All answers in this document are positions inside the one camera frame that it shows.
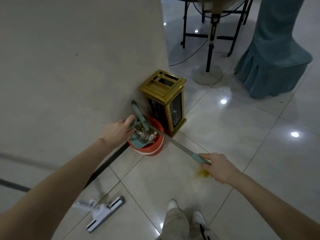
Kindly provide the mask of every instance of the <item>teal chair cover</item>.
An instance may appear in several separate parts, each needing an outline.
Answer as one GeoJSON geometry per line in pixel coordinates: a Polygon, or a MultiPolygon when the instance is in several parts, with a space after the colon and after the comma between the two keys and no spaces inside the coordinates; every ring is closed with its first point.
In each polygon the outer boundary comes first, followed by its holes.
{"type": "Polygon", "coordinates": [[[312,61],[292,37],[303,1],[261,1],[253,39],[234,69],[252,98],[291,91],[312,61]]]}

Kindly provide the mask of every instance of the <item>person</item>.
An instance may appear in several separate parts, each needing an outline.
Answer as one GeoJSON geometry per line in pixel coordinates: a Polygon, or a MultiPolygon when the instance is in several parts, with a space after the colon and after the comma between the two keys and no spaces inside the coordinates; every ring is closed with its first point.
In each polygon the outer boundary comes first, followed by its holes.
{"type": "MultiPolygon", "coordinates": [[[[134,128],[127,131],[133,120],[134,115],[130,115],[126,120],[107,124],[102,135],[88,148],[45,178],[7,210],[0,218],[0,240],[51,239],[98,165],[133,134],[134,128]]],[[[201,164],[201,167],[216,181],[227,183],[238,190],[280,238],[320,239],[320,225],[317,222],[240,172],[223,154],[199,155],[211,161],[211,165],[201,164]]],[[[182,240],[187,239],[189,234],[195,239],[215,238],[199,212],[193,214],[193,224],[189,226],[178,204],[171,200],[162,234],[157,239],[182,240]]]]}

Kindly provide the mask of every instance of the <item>forearm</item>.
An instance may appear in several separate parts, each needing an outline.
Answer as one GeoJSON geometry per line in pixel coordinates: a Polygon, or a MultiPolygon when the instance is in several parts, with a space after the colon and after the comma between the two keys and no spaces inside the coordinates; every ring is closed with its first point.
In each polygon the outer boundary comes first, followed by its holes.
{"type": "Polygon", "coordinates": [[[98,139],[49,175],[2,216],[1,233],[7,233],[8,239],[21,239],[16,231],[19,225],[24,239],[51,239],[91,174],[111,151],[98,139]]]}
{"type": "Polygon", "coordinates": [[[249,176],[236,173],[231,185],[249,201],[281,239],[320,239],[320,225],[317,222],[249,176]]]}

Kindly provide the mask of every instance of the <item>person's left hand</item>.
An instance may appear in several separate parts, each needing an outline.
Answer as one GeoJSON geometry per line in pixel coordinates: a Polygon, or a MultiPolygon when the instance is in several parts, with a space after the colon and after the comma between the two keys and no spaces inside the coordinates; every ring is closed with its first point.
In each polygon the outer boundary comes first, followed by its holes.
{"type": "Polygon", "coordinates": [[[135,128],[131,128],[127,131],[134,118],[135,116],[132,114],[126,120],[119,120],[118,122],[107,124],[99,138],[105,141],[107,147],[111,149],[117,148],[132,136],[136,130],[135,128]]]}

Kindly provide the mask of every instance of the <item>person's right hand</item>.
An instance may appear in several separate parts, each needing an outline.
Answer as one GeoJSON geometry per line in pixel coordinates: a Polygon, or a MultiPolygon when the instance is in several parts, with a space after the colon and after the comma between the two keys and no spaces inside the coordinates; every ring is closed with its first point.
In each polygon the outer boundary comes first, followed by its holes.
{"type": "Polygon", "coordinates": [[[221,184],[230,184],[232,177],[237,173],[241,173],[236,166],[234,166],[224,154],[218,153],[199,153],[199,156],[211,161],[211,165],[201,163],[200,167],[208,171],[216,181],[221,184]]]}

